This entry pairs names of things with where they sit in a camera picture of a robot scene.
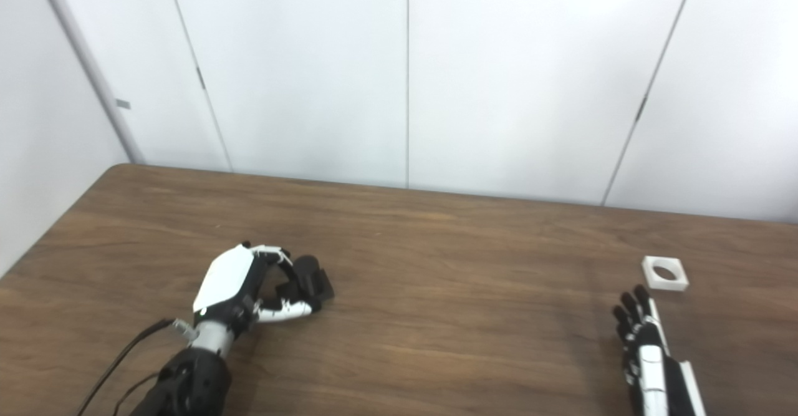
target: wooden table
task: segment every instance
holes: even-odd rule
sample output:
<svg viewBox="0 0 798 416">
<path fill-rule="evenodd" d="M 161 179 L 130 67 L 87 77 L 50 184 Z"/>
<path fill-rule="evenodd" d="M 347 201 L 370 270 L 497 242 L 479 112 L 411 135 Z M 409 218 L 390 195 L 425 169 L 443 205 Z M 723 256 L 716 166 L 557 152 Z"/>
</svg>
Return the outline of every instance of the wooden table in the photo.
<svg viewBox="0 0 798 416">
<path fill-rule="evenodd" d="M 245 239 L 337 297 L 236 342 L 228 416 L 631 414 L 610 308 L 645 254 L 686 265 L 655 297 L 709 414 L 798 413 L 798 226 L 123 165 L 0 280 L 0 414 L 71 414 Z M 87 414 L 182 347 L 140 344 Z"/>
</svg>

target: wire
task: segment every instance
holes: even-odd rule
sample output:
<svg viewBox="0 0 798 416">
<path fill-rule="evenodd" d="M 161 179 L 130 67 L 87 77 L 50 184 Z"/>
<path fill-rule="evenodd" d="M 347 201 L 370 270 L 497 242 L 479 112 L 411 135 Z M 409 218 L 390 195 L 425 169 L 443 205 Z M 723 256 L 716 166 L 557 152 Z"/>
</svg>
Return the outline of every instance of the wire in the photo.
<svg viewBox="0 0 798 416">
<path fill-rule="evenodd" d="M 91 388 L 89 394 L 87 394 L 86 398 L 83 399 L 83 403 L 77 409 L 77 412 L 75 412 L 75 416 L 81 416 L 83 412 L 86 411 L 86 407 L 89 406 L 89 402 L 91 402 L 92 399 L 94 398 L 94 394 L 96 394 L 97 391 L 100 390 L 100 387 L 102 387 L 102 384 L 105 383 L 105 380 L 107 380 L 108 377 L 111 376 L 113 370 L 115 370 L 118 367 L 119 363 L 122 362 L 125 356 L 127 356 L 127 354 L 131 351 L 132 348 L 135 347 L 135 345 L 138 344 L 138 342 L 142 341 L 142 339 L 145 339 L 146 337 L 156 333 L 157 331 L 163 328 L 169 327 L 171 323 L 174 321 L 175 321 L 174 319 L 162 319 L 156 322 L 155 324 L 152 324 L 150 327 L 146 328 L 145 330 L 143 330 L 142 333 L 137 334 L 137 336 L 134 337 L 134 339 L 132 339 L 132 341 L 129 342 L 124 349 L 122 349 L 122 352 L 119 353 L 119 356 L 117 356 L 116 359 L 114 359 L 113 362 L 111 362 L 111 364 L 108 366 L 108 369 L 105 370 L 102 376 L 100 376 L 100 379 L 97 380 L 97 383 L 95 383 L 94 387 Z"/>
<path fill-rule="evenodd" d="M 134 383 L 134 385 L 132 387 L 130 387 L 130 389 L 125 391 L 125 393 L 122 394 L 122 398 L 119 398 L 119 400 L 117 401 L 117 406 L 113 408 L 113 416 L 117 416 L 117 414 L 119 413 L 119 407 L 122 406 L 123 402 L 125 401 L 125 399 L 127 399 L 130 396 L 130 394 L 133 394 L 133 391 L 135 391 L 138 387 L 140 387 L 141 385 L 145 384 L 146 382 L 149 382 L 150 380 L 152 380 L 152 379 L 154 379 L 156 377 L 158 377 L 158 373 L 157 372 L 149 374 L 147 377 L 145 377 L 142 380 L 139 380 L 138 382 Z"/>
</svg>

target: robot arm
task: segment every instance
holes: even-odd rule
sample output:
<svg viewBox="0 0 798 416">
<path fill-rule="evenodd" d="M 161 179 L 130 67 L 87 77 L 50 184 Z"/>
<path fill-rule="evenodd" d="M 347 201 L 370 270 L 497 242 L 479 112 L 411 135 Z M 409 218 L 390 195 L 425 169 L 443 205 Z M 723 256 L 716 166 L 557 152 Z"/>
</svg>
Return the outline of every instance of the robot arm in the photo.
<svg viewBox="0 0 798 416">
<path fill-rule="evenodd" d="M 641 285 L 615 306 L 635 416 L 706 416 L 690 362 L 670 356 L 656 303 Z"/>
<path fill-rule="evenodd" d="M 288 282 L 277 287 L 276 299 L 259 297 L 266 273 L 278 266 Z M 188 347 L 161 369 L 132 416 L 217 416 L 231 383 L 225 357 L 242 333 L 256 322 L 277 322 L 308 316 L 334 296 L 327 274 L 315 257 L 291 262 L 276 246 L 248 242 L 219 255 L 208 268 L 194 301 L 194 327 L 176 323 Z"/>
</svg>

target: white square block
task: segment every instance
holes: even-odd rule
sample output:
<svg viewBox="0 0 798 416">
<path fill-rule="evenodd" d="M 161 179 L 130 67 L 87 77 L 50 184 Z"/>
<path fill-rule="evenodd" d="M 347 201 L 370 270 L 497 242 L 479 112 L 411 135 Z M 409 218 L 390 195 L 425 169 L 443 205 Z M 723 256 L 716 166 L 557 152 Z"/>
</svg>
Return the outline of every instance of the white square block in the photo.
<svg viewBox="0 0 798 416">
<path fill-rule="evenodd" d="M 684 291 L 690 285 L 684 266 L 681 265 L 679 259 L 647 255 L 643 258 L 642 266 L 648 286 L 652 290 Z M 666 269 L 673 274 L 675 279 L 665 279 L 659 276 L 653 268 Z"/>
</svg>

